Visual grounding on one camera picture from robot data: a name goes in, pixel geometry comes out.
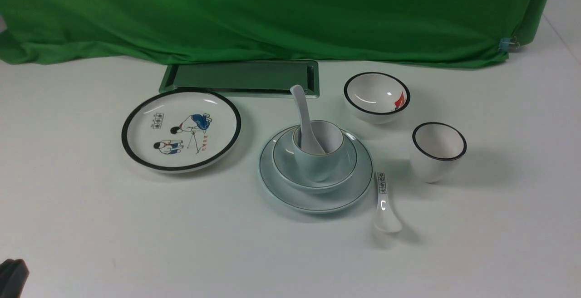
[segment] plate rim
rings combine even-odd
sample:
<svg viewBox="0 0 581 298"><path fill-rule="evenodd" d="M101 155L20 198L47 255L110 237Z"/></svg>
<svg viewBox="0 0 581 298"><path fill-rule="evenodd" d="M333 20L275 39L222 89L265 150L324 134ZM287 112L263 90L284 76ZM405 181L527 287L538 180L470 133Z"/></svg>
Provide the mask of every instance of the plate rim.
<svg viewBox="0 0 581 298"><path fill-rule="evenodd" d="M198 162L195 164L191 164L188 166L158 166L156 164L147 162L143 159L141 159L139 156L137 156L133 150L131 149L131 147L129 146L129 141L127 140L127 132L129 130L129 124L131 124L131 121L133 120L133 118L135 118L135 115L139 112L139 110L141 110L141 108L143 108L144 106L146 106L147 104L153 102L154 100L158 100L164 96L169 96L169 95L174 95L174 94L178 94L178 93L188 93L188 92L194 92L194 93L204 93L204 94L208 94L208 95L212 95L212 96L216 96L217 98L221 99L222 101L226 102L226 104L228 104L228 106L230 106L230 108L232 109L232 111L234 112L234 116L236 117L236 129L234 131L234 136L232 136L232 139L230 140L230 142L228 143L228 145L226 145L226 147L224 147L224 149L222 149L222 151L219 151L217 154L213 155L212 157L210 157L207 160L203 160L202 162ZM143 166L147 166L148 168L152 168L154 170L158 170L158 171L165 171L165 172L176 172L176 171L186 171L186 170L191 170L191 171L195 171L199 168L202 168L203 166L207 166L209 164L211 164L212 162L214 162L214 160L220 158L222 155L226 154L227 151L230 150L230 148L232 148L232 146L234 145L234 143L236 143L236 141L238 140L238 137L240 135L240 130L241 130L241 118L240 118L240 112L238 111L238 108L236 108L236 106L227 98L225 98L224 96L212 92L212 91L208 91L206 89L201 89L201 88L179 88L176 89L174 91L170 91L170 92L166 92L166 93L161 93L158 95L155 95L151 98L149 98L148 100L145 100L145 102L139 104L137 106L137 108L135 108L127 117L127 119L125 119L125 123L123 124L123 128L121 130L121 142L123 145L123 149L125 150L125 153L127 153L127 155L129 155L129 157L131 157L131 159L133 159L133 161L136 161L137 163L143 165Z"/></svg>
<svg viewBox="0 0 581 298"><path fill-rule="evenodd" d="M277 131L276 134L274 136L271 136L270 139L268 139L266 145L264 145L263 149L260 150L259 153L259 159L258 159L258 166L257 166L257 173L258 176L260 178L260 182L262 182L263 187L266 189L266 191L270 194L270 197L273 197L274 199L276 199L277 201L279 201L280 203L282 203L283 205L286 205L287 207L294 209L296 211L301 211L307 214L311 214L311 215L319 215L319 214L329 214L329 213L334 213L334 212L338 212L344 209L347 209L347 207L357 203L359 201L359 199L361 199L361 197L363 197L365 195L365 193L367 193L369 191L369 187L371 186L371 182L373 181L373 176L374 176L374 161L373 161L373 157L371 156L371 153L369 153L369 149L367 149L367 147L365 147L365 144L362 143L361 140L359 140L359 138L355 135L353 135L353 133L340 128L341 131L343 131L344 133L349 133L350 135L352 135L360 144L361 146L365 149L365 151L367 152L367 155L369 156L369 161L371 162L371 176L369 177L369 182L367 183L367 186L365 187L365 189L361 192L361 194L359 194L359 196L357 196L353 201L350 201L349 203L345 204L345 205L341 205L340 207L335 207L333 209L326 209L326 210L309 210L309 209L303 209L301 207L295 206L295 205L291 205L289 203L287 203L286 201L280 199L278 196L276 196L266 185L266 183L264 182L264 178L263 178L263 173L262 173L262 168L260 166L260 160L262 158L262 155L264 154L264 150L266 149L266 147L268 146L268 144L270 143L270 141L272 141L276 136L278 136L280 133L292 128L293 126L290 127L286 127L281 129L280 131Z"/></svg>

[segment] black rim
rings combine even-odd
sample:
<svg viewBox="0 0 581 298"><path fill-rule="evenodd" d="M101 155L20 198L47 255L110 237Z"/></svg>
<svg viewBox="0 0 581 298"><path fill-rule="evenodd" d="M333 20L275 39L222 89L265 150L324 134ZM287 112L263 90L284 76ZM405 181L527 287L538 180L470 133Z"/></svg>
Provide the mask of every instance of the black rim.
<svg viewBox="0 0 581 298"><path fill-rule="evenodd" d="M285 133L287 132L289 129L291 129L292 127L283 129L282 131L278 132L276 135L274 135L274 137L272 137L271 139L268 140L268 143L270 143L270 141L272 141L274 138L276 137L282 137L278 136L280 133ZM268 143L264 146L264 148L262 149L262 153L260 153L259 156L259 173L260 173L260 178L264 184L264 186L267 188L268 192L270 192L270 194L274 197L276 197L276 199L278 199L279 201L281 201L282 203L288 205L288 206L292 206L295 207L295 209L298 210L303 210L303 211L313 211L313 212L326 212L326 211L334 211L336 209L342 209L343 207L352 204L354 201L357 201L359 198L361 198L361 196L363 196L363 194L365 194L367 192L367 189L369 189L369 185L371 184L371 181L373 180L373 174L374 174L374 170L373 170L373 162L371 162L371 175L369 176L369 182L367 182L367 186L365 186L365 190L363 190L363 192L361 192L361 194L359 194L359 196L357 196L357 198L353 199L352 201L349 201L349 203L345 204L345 205L341 205L339 207L335 207L334 209L326 209L326 210L310 210L310 209L303 209L303 207L298 207L295 206L293 204L288 203L287 201L281 199L280 197L276 196L275 193L273 193L270 188L268 188L268 186L266 185L266 183L264 183L264 176L262 174L262 168L260 167L260 159L262 158L262 155L264 155L264 151L266 149L266 147L268 146ZM363 149L365 149L365 152L367 153L367 156L369 156L369 158L371 159L371 154L369 154L369 151L367 150L367 148L365 147L365 145L363 145L363 143L359 142L361 144L361 147L363 147Z"/></svg>
<svg viewBox="0 0 581 298"><path fill-rule="evenodd" d="M357 104L355 104L350 98L349 98L349 94L347 93L347 88L349 87L349 84L351 83L351 81L353 81L353 79L361 76L361 75L367 75L370 73L358 73L357 75L354 75L353 77L349 78L349 80L347 80L347 82L345 83L345 86L343 87L343 95L345 95L345 98L347 99L347 101L349 102L349 104L353 105L355 108L357 108L358 110L361 110L365 113L369 113L369 114L375 114L376 116L388 116L390 114L394 114L396 112L400 112L401 110L403 110L404 108L406 108L409 105L409 100L411 99L411 95L409 94L409 89L407 89L407 86L402 83L400 81L400 79L397 79L396 77L392 76L392 75L388 75L387 73L374 73L377 75L384 75L387 77L390 77L391 79L394 79L395 81L397 81L398 83L401 84L401 86L403 86L403 88L405 89L405 95L406 100L405 103L403 104L403 106L401 108L398 108L398 110L395 111L391 111L391 112L373 112L373 111L369 111L369 110L365 110L365 108L361 108L359 106L357 106Z"/></svg>
<svg viewBox="0 0 581 298"><path fill-rule="evenodd" d="M230 140L228 145L226 145L226 147L224 147L224 149L222 149L222 151L220 151L218 154L210 157L207 160L204 160L202 162L198 162L196 164L192 164L190 166L157 166L156 164L152 164L152 163L149 163L149 162L141 159L139 156L137 156L133 152L131 147L129 147L129 141L127 140L127 131L129 130L129 124L131 124L131 121L135 117L135 114L137 114L137 112L139 112L139 110L141 110L141 108L143 108L147 104L153 102L154 100L160 99L164 96L173 95L173 94L177 94L177 93L184 93L184 92L205 93L205 94L209 94L212 96L216 96L217 98L226 102L226 104L228 104L228 106L230 106L230 108L232 108L232 111L234 112L234 115L236 116L236 130L234 131L234 136L232 137L232 139ZM136 161L137 163L139 163L143 166L147 166L149 168L153 168L155 170L160 170L160 171L184 171L184 170L199 168L200 166L204 166L206 164L210 164L212 161L214 161L214 160L218 159L220 156L224 155L224 153L229 151L230 148L232 147L232 145L234 145L234 143L238 139L238 135L240 135L240 128L241 128L240 112L238 112L238 108L236 108L236 106L234 106L234 104L232 102L230 102L230 100L228 100L227 98L225 98L224 96L222 96L218 93L206 91L204 89L181 88L181 89L176 89L174 91L170 91L170 92L163 93L160 95L156 95L156 96L152 97L151 99L148 99L147 101L139 104L139 106L137 108L135 108L135 110L133 110L133 112L131 112L131 114L129 114L129 116L125 120L125 123L123 124L123 129L121 131L121 142L123 143L123 148L127 152L127 155L129 155L131 157L131 159L133 159L134 161Z"/></svg>
<svg viewBox="0 0 581 298"><path fill-rule="evenodd" d="M461 152L461 153L459 153L459 155L457 155L457 156L454 156L454 157L451 157L451 158L449 158L449 159L442 159L441 157L436 157L436 156L434 156L434 155L430 155L430 154L428 154L428 152L424 151L424 150L423 150L421 147L419 147L419 145L418 145L418 142L415 140L415 134L418 132L418 130L419 130L420 128L422 128L423 126L427 126L427 125L429 125L429 124L438 124L438 125L440 125L440 126L446 126L446 127L448 127L448 128L454 129L454 131L456 131L456 132L458 133L458 135L459 135L459 136L462 138L462 142L463 142L463 144L464 144L464 147L463 147L463 149L462 149L462 152ZM467 149L467 147L468 147L468 145L466 144L466 139L464 138L464 136L462 135L462 133L458 131L458 129L456 129L456 128L454 128L454 127L452 127L452 126L448 125L448 124L441 123L441 122L426 122L426 123L422 123L421 125L419 125L419 126L415 127L415 129L414 129L414 132L411 134L411 138L412 138L412 139L413 139L413 141L414 141L414 145L415 145L415 147L417 147L417 148L419 149L419 151L421 151L421 152L422 152L424 155L426 155L426 156L429 156L429 157L431 157L431 158L432 158L432 159L434 159L434 160L440 160L440 161L454 161L454 160L458 160L459 158L461 158L461 157L462 157L462 155L464 155L464 154L466 153L466 149Z"/></svg>

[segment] green tray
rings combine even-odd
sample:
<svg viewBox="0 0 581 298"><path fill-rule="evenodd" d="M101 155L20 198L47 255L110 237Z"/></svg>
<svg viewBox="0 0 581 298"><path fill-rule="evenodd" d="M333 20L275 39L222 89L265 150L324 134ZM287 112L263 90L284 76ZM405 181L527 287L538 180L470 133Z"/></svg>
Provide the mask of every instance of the green tray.
<svg viewBox="0 0 581 298"><path fill-rule="evenodd" d="M205 88L228 96L291 97L301 85L308 98L319 96L318 64L312 60L259 60L167 67L159 92L177 88Z"/></svg>

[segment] white plate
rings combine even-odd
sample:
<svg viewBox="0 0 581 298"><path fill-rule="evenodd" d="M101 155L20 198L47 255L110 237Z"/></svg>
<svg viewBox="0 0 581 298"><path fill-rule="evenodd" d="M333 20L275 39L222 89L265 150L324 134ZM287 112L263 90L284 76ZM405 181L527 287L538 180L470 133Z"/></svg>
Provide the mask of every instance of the white plate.
<svg viewBox="0 0 581 298"><path fill-rule="evenodd" d="M272 150L272 159L274 160L276 171L288 181L292 182L291 185L306 192L326 193L334 190L334 187L337 184L346 181L347 178L353 174L357 162L357 151L355 150L353 143L346 138L345 155L341 158L334 174L319 182L305 178L297 165L295 154L293 153L292 136L293 130L296 127L292 127L286 131L280 139L276 141L274 149Z"/></svg>
<svg viewBox="0 0 581 298"><path fill-rule="evenodd" d="M240 133L240 113L228 99L201 89L177 89L141 103L125 121L123 148L161 172L199 170L222 158Z"/></svg>
<svg viewBox="0 0 581 298"><path fill-rule="evenodd" d="M272 161L272 150L280 137L289 128L278 132L268 141L260 154L259 178L268 192L284 205L311 214L334 213L353 205L364 193L373 179L371 156L363 144L351 133L343 130L357 151L357 163L353 175L343 183L341 188L326 194L309 194L293 188L278 172Z"/></svg>

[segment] spoon in cup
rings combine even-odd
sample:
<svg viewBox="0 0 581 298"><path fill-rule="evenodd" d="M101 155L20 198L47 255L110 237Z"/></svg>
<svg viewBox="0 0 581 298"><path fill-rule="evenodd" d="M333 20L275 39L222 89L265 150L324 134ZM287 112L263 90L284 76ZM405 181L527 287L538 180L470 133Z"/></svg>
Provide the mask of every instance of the spoon in cup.
<svg viewBox="0 0 581 298"><path fill-rule="evenodd" d="M311 127L311 119L309 118L309 108L307 107L307 97L301 85L295 85L290 88L293 98L295 99L296 107L299 109L300 116L300 148L306 153L312 155L324 155L325 151L315 138L313 128Z"/></svg>

